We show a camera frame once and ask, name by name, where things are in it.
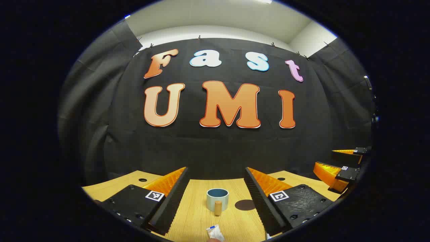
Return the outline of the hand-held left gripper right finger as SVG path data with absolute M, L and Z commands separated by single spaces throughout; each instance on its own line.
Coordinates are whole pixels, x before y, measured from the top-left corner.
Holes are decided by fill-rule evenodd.
M 291 186 L 250 167 L 243 179 L 270 236 L 308 222 L 333 203 L 306 184 Z

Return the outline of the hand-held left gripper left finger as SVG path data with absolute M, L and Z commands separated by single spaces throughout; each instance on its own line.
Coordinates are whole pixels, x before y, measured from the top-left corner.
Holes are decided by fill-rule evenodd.
M 166 175 L 134 171 L 95 185 L 95 201 L 123 222 L 164 236 L 189 183 L 187 167 Z

